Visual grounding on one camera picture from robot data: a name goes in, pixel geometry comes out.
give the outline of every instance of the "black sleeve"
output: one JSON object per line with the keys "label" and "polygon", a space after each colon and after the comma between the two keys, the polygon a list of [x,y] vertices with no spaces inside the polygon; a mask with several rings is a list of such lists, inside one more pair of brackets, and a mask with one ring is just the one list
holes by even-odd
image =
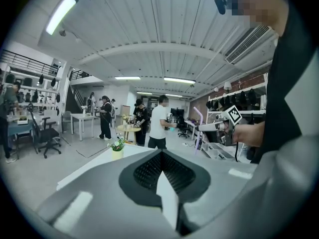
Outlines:
{"label": "black sleeve", "polygon": [[104,105],[104,110],[110,113],[112,111],[112,106],[110,104],[106,104]]}
{"label": "black sleeve", "polygon": [[148,109],[147,108],[145,108],[144,111],[143,111],[143,119],[144,120],[148,119]]}

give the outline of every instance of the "potted plant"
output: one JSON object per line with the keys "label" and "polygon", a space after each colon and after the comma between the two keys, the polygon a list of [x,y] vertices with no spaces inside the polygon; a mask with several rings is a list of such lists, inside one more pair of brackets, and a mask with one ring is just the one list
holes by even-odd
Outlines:
{"label": "potted plant", "polygon": [[124,147],[125,147],[125,140],[124,137],[120,137],[117,141],[111,144],[112,148],[112,160],[117,160],[123,158],[124,155]]}

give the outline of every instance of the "fluorescent light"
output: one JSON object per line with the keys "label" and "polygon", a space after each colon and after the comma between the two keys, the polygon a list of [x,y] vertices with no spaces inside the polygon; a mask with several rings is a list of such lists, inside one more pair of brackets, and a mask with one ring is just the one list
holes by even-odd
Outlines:
{"label": "fluorescent light", "polygon": [[153,95],[152,93],[147,93],[147,92],[137,92],[137,93],[142,95]]}
{"label": "fluorescent light", "polygon": [[178,79],[178,78],[168,78],[164,77],[165,81],[170,81],[170,82],[183,82],[183,83],[190,83],[190,84],[195,84],[195,81],[192,80],[184,80],[184,79]]}
{"label": "fluorescent light", "polygon": [[68,13],[68,11],[76,4],[77,0],[63,0],[59,5],[57,10],[54,12],[53,16],[50,19],[48,26],[46,27],[46,32],[48,34],[53,34],[58,24]]}
{"label": "fluorescent light", "polygon": [[122,77],[115,77],[117,80],[140,80],[139,76],[122,76]]}
{"label": "fluorescent light", "polygon": [[177,97],[177,98],[182,98],[183,96],[179,96],[179,95],[172,95],[172,94],[166,94],[166,96],[169,97]]}

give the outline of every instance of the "railing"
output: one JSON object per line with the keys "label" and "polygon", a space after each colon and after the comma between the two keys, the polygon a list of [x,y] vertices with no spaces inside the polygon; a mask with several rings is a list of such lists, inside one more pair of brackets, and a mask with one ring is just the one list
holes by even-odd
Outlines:
{"label": "railing", "polygon": [[0,62],[9,63],[13,66],[26,68],[39,74],[48,74],[51,76],[56,76],[59,70],[54,66],[44,64],[40,61],[19,55],[8,50],[3,50]]}
{"label": "railing", "polygon": [[81,70],[78,70],[76,72],[72,72],[71,80],[76,80],[76,79],[81,79],[81,78],[86,78],[92,76],[86,72],[83,72]]}

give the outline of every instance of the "gray floor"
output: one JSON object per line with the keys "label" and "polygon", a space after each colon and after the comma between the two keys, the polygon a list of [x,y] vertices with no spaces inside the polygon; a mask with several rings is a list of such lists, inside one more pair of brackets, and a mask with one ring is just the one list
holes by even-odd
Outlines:
{"label": "gray floor", "polygon": [[[94,121],[94,133],[96,136],[100,133],[99,121]],[[91,125],[89,121],[85,122],[85,132],[83,134],[83,142],[88,141],[88,150],[92,149],[90,145]],[[7,164],[5,162],[3,149],[1,146],[0,168],[1,176],[7,183],[11,192],[18,197],[24,204],[28,205],[32,210],[36,208],[56,190],[57,182],[103,153],[105,150],[86,158],[76,151],[76,142],[79,142],[78,123],[74,124],[75,134],[71,135],[70,125],[62,137],[67,139],[68,144],[62,139],[62,146],[59,147],[62,154],[58,154],[54,150],[47,152],[47,159],[44,159],[43,152],[38,155],[35,153],[32,144],[29,142],[20,146],[20,159],[14,163]],[[175,131],[166,132],[166,146],[172,152],[178,152],[183,155],[194,155],[194,146],[189,147],[183,145],[194,145],[194,140],[178,137]],[[116,132],[111,129],[112,138],[116,138]],[[198,156],[206,156],[198,151]]]}

